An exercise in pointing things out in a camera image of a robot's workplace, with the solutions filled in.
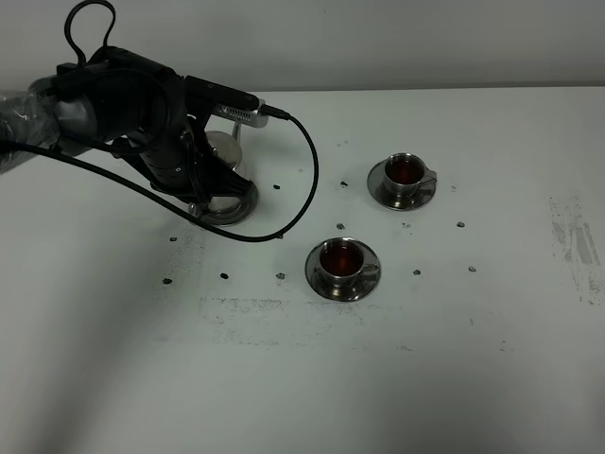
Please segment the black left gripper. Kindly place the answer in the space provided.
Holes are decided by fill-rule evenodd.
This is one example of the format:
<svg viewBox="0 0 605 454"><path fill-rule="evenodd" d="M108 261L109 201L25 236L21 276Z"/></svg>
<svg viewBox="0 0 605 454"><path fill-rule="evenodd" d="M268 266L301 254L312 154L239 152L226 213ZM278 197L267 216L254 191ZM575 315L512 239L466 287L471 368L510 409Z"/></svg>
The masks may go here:
<svg viewBox="0 0 605 454"><path fill-rule="evenodd" d="M186 113L184 80L167 66L105 47L81 67L58 66L51 94L66 153L103 149L178 199L251 192L252 182L220 158L207 161L207 173L201 169L203 153Z"/></svg>

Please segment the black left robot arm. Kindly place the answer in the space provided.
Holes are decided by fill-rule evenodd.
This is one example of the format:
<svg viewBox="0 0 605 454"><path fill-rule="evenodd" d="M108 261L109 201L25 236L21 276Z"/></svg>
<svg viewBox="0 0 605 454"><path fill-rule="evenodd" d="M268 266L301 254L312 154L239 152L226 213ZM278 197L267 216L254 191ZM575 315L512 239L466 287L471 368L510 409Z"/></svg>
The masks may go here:
<svg viewBox="0 0 605 454"><path fill-rule="evenodd" d="M92 148L124 159L155 190L181 201L248 201L254 183L213 151L211 116L254 124L258 97L173 69L126 49L99 49L54 76L1 100L3 170L18 152L44 148L77 156Z"/></svg>

